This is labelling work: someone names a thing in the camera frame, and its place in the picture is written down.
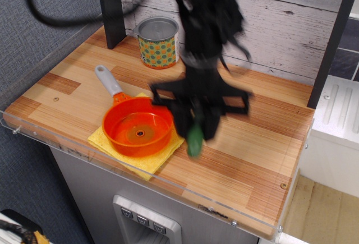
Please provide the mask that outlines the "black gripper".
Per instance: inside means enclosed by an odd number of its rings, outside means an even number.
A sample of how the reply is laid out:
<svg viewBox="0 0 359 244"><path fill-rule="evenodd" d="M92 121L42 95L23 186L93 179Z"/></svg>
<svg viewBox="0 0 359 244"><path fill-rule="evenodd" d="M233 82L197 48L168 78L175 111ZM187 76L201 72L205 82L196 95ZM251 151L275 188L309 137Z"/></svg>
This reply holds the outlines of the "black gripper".
<svg viewBox="0 0 359 244"><path fill-rule="evenodd" d="M201 67L184 62L184 66L183 78L150 85L153 104L166 106L171 111L181 137L189 138L197 125L193 113L201 114L201 129L207 141L215 136L222 115L249 112L250 93L226 83L217 62Z"/></svg>

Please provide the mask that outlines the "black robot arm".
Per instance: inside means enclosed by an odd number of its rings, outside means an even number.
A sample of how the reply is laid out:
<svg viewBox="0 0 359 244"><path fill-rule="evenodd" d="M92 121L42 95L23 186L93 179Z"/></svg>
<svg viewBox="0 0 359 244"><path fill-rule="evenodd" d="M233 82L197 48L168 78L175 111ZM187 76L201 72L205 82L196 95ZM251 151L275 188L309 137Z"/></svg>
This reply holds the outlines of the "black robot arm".
<svg viewBox="0 0 359 244"><path fill-rule="evenodd" d="M186 140L212 139L221 116L246 114L247 91L226 83L217 66L223 63L223 45L237 44L243 17L236 0L176 0L185 31L181 53L185 76L151 85L153 103L166 106L177 133Z"/></svg>

